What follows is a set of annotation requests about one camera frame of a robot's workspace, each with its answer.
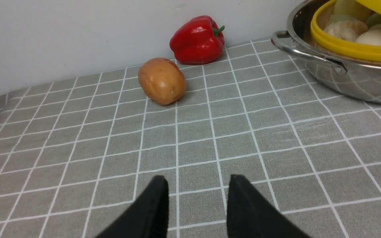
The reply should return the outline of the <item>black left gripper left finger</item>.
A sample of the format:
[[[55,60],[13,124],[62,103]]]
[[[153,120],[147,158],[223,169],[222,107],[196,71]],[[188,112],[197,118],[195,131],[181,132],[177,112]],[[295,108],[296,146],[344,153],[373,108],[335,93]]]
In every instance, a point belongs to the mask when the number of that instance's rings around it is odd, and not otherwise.
[[[166,238],[169,221],[168,182],[154,176],[137,199],[97,238]]]

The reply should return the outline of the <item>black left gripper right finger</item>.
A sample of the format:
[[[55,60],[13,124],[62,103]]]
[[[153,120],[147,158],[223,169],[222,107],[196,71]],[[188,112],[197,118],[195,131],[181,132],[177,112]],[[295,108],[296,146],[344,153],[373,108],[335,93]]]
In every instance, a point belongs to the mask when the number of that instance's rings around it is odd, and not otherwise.
[[[308,238],[243,175],[232,174],[227,201],[229,238]]]

